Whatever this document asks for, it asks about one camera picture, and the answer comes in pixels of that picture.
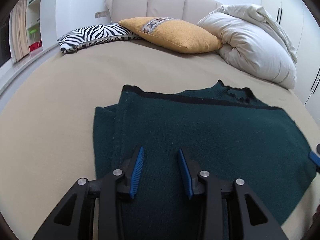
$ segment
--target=zebra print pillow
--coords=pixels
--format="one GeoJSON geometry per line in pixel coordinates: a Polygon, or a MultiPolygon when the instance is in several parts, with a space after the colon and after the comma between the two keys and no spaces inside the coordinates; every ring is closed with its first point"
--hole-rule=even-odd
{"type": "Polygon", "coordinates": [[[88,26],[68,32],[58,39],[58,43],[62,52],[72,53],[97,44],[136,39],[141,39],[141,37],[118,23],[110,23],[88,26]]]}

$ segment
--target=bolt head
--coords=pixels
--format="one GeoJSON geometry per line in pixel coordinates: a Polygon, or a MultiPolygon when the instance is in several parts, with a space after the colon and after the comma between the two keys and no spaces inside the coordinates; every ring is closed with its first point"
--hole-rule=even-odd
{"type": "Polygon", "coordinates": [[[242,186],[244,184],[244,180],[243,179],[236,179],[236,184],[238,184],[239,186],[242,186]]]}
{"type": "Polygon", "coordinates": [[[120,176],[122,174],[122,170],[121,169],[116,169],[112,172],[113,175],[115,176],[120,176]]]}
{"type": "Polygon", "coordinates": [[[81,178],[81,179],[78,179],[78,184],[79,185],[84,185],[84,184],[86,184],[87,183],[87,180],[85,179],[85,178],[81,178]]]}
{"type": "Polygon", "coordinates": [[[210,175],[210,173],[208,171],[200,171],[200,175],[206,178],[210,175]]]}

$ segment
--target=bed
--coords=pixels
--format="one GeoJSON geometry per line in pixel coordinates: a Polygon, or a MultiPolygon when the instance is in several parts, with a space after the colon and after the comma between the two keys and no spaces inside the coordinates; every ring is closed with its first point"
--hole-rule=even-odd
{"type": "MultiPolygon", "coordinates": [[[[197,23],[221,3],[214,0],[106,0],[111,21],[164,16],[197,23]]],[[[20,86],[0,115],[0,210],[20,240],[37,229],[80,177],[95,179],[92,123],[96,106],[118,102],[122,86],[177,93],[218,80],[249,87],[270,106],[283,108],[315,150],[320,130],[291,90],[228,65],[216,53],[184,55],[144,40],[116,41],[52,57],[20,86]]],[[[301,239],[319,204],[315,177],[282,225],[301,239]]]]}

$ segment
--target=upholstered headboard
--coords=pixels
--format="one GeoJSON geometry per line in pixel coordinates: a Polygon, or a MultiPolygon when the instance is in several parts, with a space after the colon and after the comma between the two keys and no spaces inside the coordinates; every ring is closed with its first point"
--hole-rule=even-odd
{"type": "Polygon", "coordinates": [[[173,17],[196,24],[221,3],[215,0],[106,0],[111,22],[133,17],[173,17]]]}

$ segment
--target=wall outlet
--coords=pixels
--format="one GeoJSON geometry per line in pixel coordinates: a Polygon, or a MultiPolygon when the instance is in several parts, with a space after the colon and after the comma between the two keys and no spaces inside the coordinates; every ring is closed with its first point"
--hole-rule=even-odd
{"type": "Polygon", "coordinates": [[[107,11],[97,12],[96,18],[100,18],[100,17],[107,17],[107,11]]]}

